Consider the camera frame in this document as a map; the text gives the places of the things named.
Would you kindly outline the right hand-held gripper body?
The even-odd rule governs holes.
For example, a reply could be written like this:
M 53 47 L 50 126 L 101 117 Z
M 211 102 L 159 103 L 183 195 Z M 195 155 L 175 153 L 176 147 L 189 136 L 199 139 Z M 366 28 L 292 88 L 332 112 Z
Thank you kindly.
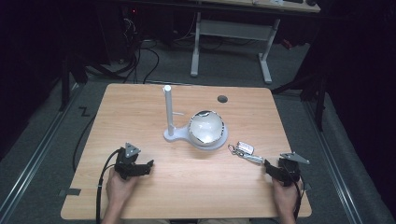
M 301 171 L 299 164 L 309 164 L 310 160 L 296 152 L 281 153 L 278 168 L 281 170 L 281 182 L 285 187 L 300 180 Z

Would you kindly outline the person's right hand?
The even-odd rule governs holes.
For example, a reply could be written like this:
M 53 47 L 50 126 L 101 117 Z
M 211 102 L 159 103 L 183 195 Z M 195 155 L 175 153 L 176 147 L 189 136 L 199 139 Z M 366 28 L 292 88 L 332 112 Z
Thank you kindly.
M 284 187 L 280 181 L 272 178 L 274 188 L 274 201 L 276 210 L 281 217 L 293 217 L 296 209 L 297 200 L 300 198 L 301 182 L 298 182 L 297 187 Z

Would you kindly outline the key fob with keyring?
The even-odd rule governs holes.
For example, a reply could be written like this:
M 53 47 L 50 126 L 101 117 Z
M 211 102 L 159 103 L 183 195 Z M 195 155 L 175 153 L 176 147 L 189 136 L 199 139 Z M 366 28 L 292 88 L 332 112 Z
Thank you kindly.
M 244 142 L 238 142 L 235 146 L 233 144 L 229 144 L 228 149 L 233 155 L 242 159 L 252 161 L 257 164 L 263 163 L 263 158 L 254 154 L 254 147 L 250 144 Z

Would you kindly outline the white stand with pole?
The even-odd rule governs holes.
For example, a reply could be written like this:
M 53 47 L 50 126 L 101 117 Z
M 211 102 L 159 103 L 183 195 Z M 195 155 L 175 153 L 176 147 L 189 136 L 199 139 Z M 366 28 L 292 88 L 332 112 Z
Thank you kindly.
M 190 122 L 190 119 L 189 119 L 189 122 L 183 127 L 178 128 L 174 125 L 174 121 L 173 121 L 174 111 L 173 111 L 173 104 L 172 104 L 172 87 L 170 85 L 165 85 L 163 87 L 163 93 L 164 93 L 164 99 L 165 99 L 166 119 L 167 119 L 167 129 L 163 132 L 163 137 L 166 141 L 175 142 L 178 140 L 183 140 L 183 141 L 190 143 L 193 147 L 201 149 L 201 150 L 205 150 L 205 151 L 218 149 L 225 144 L 225 142 L 228 138 L 228 135 L 229 135 L 227 126 L 226 126 L 227 138 L 225 139 L 225 141 L 223 142 L 223 144 L 221 146 L 198 147 L 197 145 L 195 145 L 190 140 L 189 132 L 188 132 L 188 124 Z

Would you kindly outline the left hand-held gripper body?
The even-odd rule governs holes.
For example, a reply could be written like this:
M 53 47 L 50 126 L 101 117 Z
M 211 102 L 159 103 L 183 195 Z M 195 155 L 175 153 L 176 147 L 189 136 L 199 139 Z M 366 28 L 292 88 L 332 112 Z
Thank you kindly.
M 119 173 L 120 177 L 126 180 L 129 176 L 134 175 L 135 171 L 147 170 L 145 164 L 136 164 L 138 154 L 141 150 L 130 143 L 126 143 L 125 147 L 120 149 L 116 159 L 115 171 Z

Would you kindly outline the grey tape strip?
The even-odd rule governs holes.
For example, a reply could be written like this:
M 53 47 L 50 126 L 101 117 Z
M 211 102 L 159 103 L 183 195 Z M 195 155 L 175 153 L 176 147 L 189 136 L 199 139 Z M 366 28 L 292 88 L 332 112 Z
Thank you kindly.
M 60 197 L 65 197 L 67 195 L 78 196 L 81 192 L 81 189 L 61 189 L 58 193 Z

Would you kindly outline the person's left hand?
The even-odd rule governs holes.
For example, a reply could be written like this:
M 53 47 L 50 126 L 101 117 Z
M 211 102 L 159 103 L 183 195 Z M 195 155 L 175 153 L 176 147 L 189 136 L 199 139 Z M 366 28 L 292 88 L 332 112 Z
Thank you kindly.
M 108 204 L 111 207 L 123 207 L 132 196 L 137 181 L 137 176 L 123 179 L 114 168 L 111 168 L 106 183 Z

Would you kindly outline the black metal stand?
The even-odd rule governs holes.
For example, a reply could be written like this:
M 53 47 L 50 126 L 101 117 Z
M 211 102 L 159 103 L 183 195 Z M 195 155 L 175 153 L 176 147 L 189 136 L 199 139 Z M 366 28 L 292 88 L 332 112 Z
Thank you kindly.
M 62 60 L 62 98 L 60 111 L 65 111 L 70 101 L 70 77 L 73 77 L 77 84 L 86 84 L 88 81 L 81 57 L 72 53 L 67 54 Z
M 302 64 L 293 81 L 272 90 L 272 94 L 280 94 L 287 90 L 301 90 L 303 102 L 314 100 L 314 122 L 322 132 L 322 116 L 325 109 L 324 100 L 329 71 L 324 65 Z

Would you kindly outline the metal floor rail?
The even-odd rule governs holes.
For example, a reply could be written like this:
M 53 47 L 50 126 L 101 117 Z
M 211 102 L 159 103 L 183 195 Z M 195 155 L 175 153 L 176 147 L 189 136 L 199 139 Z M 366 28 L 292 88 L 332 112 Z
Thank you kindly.
M 64 116 L 83 88 L 83 84 L 73 84 L 70 99 L 61 105 L 62 85 L 56 86 L 51 96 L 29 119 L 27 127 L 6 157 L 0 161 L 0 223 L 5 223 L 12 216 L 48 153 Z
M 328 144 L 328 141 L 323 133 L 316 124 L 315 120 L 315 112 L 313 106 L 310 103 L 302 102 L 304 110 L 307 116 L 310 119 L 310 122 L 315 130 L 316 136 L 320 143 L 320 151 L 323 155 L 323 159 L 325 160 L 325 164 L 328 170 L 328 173 L 332 179 L 334 188 L 337 192 L 338 198 L 345 210 L 347 219 L 349 224 L 363 224 L 361 215 L 356 207 L 356 204 L 352 198 L 351 192 L 345 179 L 343 178 L 337 163 L 333 157 L 331 152 L 331 148 Z

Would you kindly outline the white-framed wooden desk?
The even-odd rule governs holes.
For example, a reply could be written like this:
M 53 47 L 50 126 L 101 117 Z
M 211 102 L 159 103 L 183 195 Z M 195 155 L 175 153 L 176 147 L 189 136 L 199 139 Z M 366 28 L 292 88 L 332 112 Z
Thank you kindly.
M 231 6 L 246 6 L 254 9 L 268 8 L 286 12 L 319 13 L 320 7 L 315 0 L 198 0 L 198 5 L 203 3 L 219 3 Z M 266 84 L 272 83 L 268 68 L 267 57 L 276 37 L 280 18 L 276 18 L 272 25 L 248 24 L 233 21 L 207 20 L 201 18 L 201 13 L 196 13 L 194 50 L 191 59 L 191 76 L 199 74 L 200 37 L 202 35 L 239 38 L 246 40 L 264 41 L 266 46 L 258 54 L 262 69 L 262 76 Z

